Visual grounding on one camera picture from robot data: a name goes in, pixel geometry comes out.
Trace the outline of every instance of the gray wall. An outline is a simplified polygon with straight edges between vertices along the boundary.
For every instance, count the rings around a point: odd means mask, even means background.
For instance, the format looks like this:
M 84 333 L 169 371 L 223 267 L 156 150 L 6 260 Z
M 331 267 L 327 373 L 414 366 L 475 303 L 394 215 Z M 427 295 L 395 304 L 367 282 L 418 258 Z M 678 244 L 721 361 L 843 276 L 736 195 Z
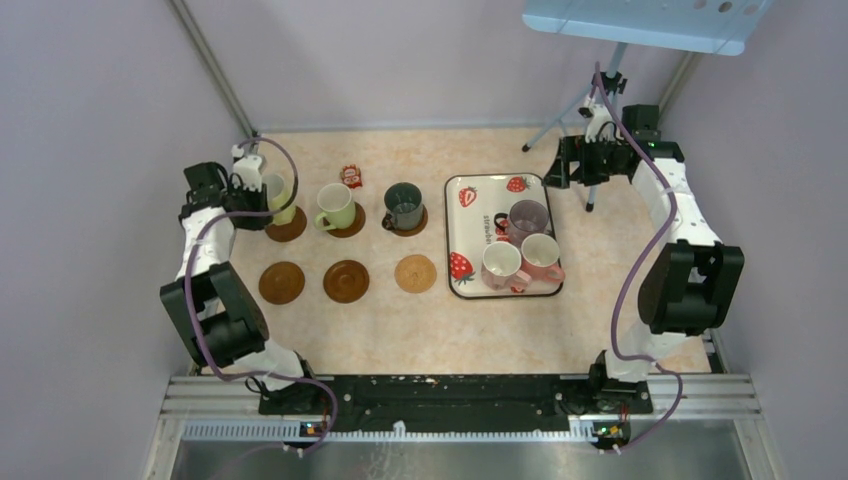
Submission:
M 263 131 L 541 123 L 615 45 L 532 31 L 524 3 L 188 2 Z M 656 102 L 679 58 L 630 47 L 625 99 Z
M 0 478 L 141 475 L 182 169 L 238 138 L 164 1 L 0 6 Z
M 706 57 L 665 119 L 745 271 L 721 337 L 791 478 L 844 478 L 848 2 L 775 2 L 739 57 Z

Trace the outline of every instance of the cup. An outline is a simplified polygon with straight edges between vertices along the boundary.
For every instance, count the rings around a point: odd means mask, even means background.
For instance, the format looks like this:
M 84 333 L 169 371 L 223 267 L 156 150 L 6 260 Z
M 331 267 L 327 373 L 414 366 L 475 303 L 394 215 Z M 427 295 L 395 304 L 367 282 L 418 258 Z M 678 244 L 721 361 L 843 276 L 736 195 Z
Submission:
M 411 183 L 396 183 L 386 190 L 383 196 L 386 204 L 386 216 L 383 228 L 386 230 L 413 230 L 421 223 L 424 215 L 424 203 L 421 190 Z
M 318 191 L 318 206 L 321 213 L 315 217 L 318 230 L 344 230 L 356 220 L 356 203 L 350 189 L 341 183 L 331 183 Z
M 559 245 L 553 237 L 534 233 L 521 242 L 521 271 L 533 280 L 562 283 L 565 272 L 559 267 Z
M 487 287 L 523 291 L 531 280 L 530 275 L 521 271 L 521 252 L 515 245 L 495 242 L 483 250 L 483 283 Z
M 521 200 L 509 210 L 509 215 L 498 213 L 495 215 L 495 223 L 498 219 L 506 218 L 508 221 L 507 236 L 509 243 L 516 247 L 521 246 L 525 238 L 534 233 L 542 233 L 548 226 L 548 209 L 535 200 Z
M 277 173 L 262 176 L 262 184 L 265 185 L 268 198 L 268 210 L 278 210 L 291 198 L 291 190 L 286 188 L 286 180 Z M 286 225 L 294 220 L 297 206 L 292 202 L 282 212 L 274 215 L 271 219 L 272 225 Z

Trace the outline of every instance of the wooden coaster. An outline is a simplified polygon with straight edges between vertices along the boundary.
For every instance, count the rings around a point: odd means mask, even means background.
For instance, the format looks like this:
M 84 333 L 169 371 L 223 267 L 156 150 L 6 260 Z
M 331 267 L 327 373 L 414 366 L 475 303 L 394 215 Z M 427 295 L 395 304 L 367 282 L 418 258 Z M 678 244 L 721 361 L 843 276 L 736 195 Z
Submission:
M 268 303 L 285 305 L 300 295 L 305 284 L 300 267 L 291 262 L 275 263 L 259 277 L 259 294 Z
M 410 255 L 395 267 L 395 281 L 404 292 L 424 293 L 436 283 L 436 266 L 424 255 Z
M 291 242 L 304 230 L 306 230 L 306 214 L 297 207 L 291 222 L 285 225 L 268 225 L 265 227 L 265 234 L 275 242 Z
M 391 230 L 392 233 L 397 235 L 398 237 L 411 237 L 413 235 L 418 235 L 424 230 L 424 227 L 427 226 L 427 207 L 424 207 L 424 213 L 421 214 L 421 221 L 418 222 L 418 226 L 413 228 L 412 230 Z
M 324 291 L 328 297 L 339 303 L 359 300 L 368 291 L 370 283 L 368 270 L 354 260 L 342 260 L 324 274 Z
M 327 219 L 324 219 L 324 226 L 329 225 L 330 222 Z M 362 230 L 362 227 L 365 226 L 365 209 L 362 208 L 362 205 L 359 202 L 356 203 L 356 218 L 353 220 L 351 226 L 347 228 L 334 228 L 332 230 L 327 230 L 327 233 L 336 237 L 336 238 L 348 238 L 356 235 Z

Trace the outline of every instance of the gray floor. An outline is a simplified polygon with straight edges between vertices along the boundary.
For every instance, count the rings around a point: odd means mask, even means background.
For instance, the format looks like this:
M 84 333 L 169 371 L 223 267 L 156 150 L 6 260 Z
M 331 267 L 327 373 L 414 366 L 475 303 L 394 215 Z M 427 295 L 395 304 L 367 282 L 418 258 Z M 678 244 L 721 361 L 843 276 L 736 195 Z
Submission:
M 242 442 L 183 442 L 172 480 L 749 479 L 733 422 L 670 422 L 622 456 L 586 444 L 331 443 L 304 460 Z M 222 468 L 230 466 L 225 472 Z

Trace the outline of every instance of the beige tabletop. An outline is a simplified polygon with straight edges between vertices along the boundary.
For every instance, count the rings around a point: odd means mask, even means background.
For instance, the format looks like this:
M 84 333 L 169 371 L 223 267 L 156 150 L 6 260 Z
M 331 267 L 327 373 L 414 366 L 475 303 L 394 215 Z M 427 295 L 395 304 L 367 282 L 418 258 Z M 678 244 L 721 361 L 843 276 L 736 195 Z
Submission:
M 317 373 L 466 374 L 585 373 L 609 348 L 610 315 L 624 277 L 653 234 L 641 198 L 624 177 L 601 186 L 595 211 L 584 203 L 588 189 L 549 189 L 551 214 L 567 278 L 549 298 L 463 300 L 448 287 L 444 185 L 458 174 L 533 172 L 544 176 L 556 151 L 554 132 L 530 152 L 521 145 L 532 129 L 414 130 L 271 135 L 294 157 L 300 173 L 297 204 L 309 218 L 300 238 L 277 243 L 264 232 L 240 231 L 232 262 L 265 314 L 271 336 L 306 358 Z M 291 178 L 273 147 L 260 149 L 266 173 Z M 357 235 L 334 238 L 312 226 L 318 190 L 339 181 L 343 166 L 356 164 L 364 186 L 354 198 L 367 221 Z M 394 183 L 416 184 L 429 224 L 410 238 L 383 230 L 383 193 Z M 394 280 L 397 263 L 422 254 L 436 265 L 435 285 L 406 293 Z M 649 257 L 649 266 L 655 255 Z M 324 293 L 324 272 L 339 260 L 368 268 L 371 284 L 360 300 L 342 305 Z M 303 293 L 290 304 L 265 302 L 258 281 L 269 265 L 298 264 Z M 638 286 L 648 268 L 637 277 Z M 628 295 L 621 332 L 637 320 L 635 289 Z M 708 372 L 699 338 L 663 364 L 685 372 Z

